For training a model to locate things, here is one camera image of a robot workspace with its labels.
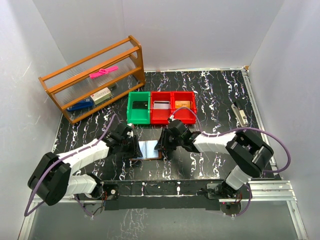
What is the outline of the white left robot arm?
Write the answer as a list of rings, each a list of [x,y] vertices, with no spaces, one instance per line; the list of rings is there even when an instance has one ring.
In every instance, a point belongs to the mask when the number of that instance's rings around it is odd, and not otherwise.
[[[77,175],[76,172],[108,157],[142,157],[133,129],[132,123],[121,122],[110,133],[72,151],[46,153],[29,178],[28,187],[49,206],[70,195],[84,194],[93,200],[101,198],[104,189],[102,180],[93,173]]]

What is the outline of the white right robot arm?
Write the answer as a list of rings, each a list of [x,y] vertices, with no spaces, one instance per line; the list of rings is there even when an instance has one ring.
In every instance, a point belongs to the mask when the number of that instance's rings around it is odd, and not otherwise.
[[[172,152],[177,147],[190,153],[213,152],[230,155],[236,163],[234,169],[222,183],[214,188],[203,189],[210,196],[230,199],[239,195],[241,187],[251,179],[260,177],[274,155],[273,149],[248,129],[208,135],[201,131],[191,131],[178,119],[162,130],[154,149]]]

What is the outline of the gold card with magnetic stripe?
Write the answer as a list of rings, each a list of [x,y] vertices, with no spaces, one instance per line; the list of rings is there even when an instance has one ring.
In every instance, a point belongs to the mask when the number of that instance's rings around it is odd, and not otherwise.
[[[191,108],[192,107],[192,102],[189,101],[189,100],[176,100],[174,102],[174,107],[176,109],[179,109],[179,108]]]

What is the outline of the brown leather card holder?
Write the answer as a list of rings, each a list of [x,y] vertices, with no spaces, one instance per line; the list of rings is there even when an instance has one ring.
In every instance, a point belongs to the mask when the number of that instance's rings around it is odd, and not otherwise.
[[[133,144],[133,149],[137,152],[136,158],[131,161],[158,160],[162,158],[162,152],[155,150],[157,140],[138,141]]]

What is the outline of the silver card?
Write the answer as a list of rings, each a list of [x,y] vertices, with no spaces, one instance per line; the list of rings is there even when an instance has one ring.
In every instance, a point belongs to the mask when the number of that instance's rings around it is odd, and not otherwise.
[[[153,102],[153,109],[156,110],[169,110],[171,108],[170,101],[154,101]]]

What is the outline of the dark card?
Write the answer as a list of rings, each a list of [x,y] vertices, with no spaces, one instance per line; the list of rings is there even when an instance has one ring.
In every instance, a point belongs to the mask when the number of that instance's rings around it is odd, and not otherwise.
[[[133,110],[148,110],[149,102],[148,101],[133,101],[132,102]]]

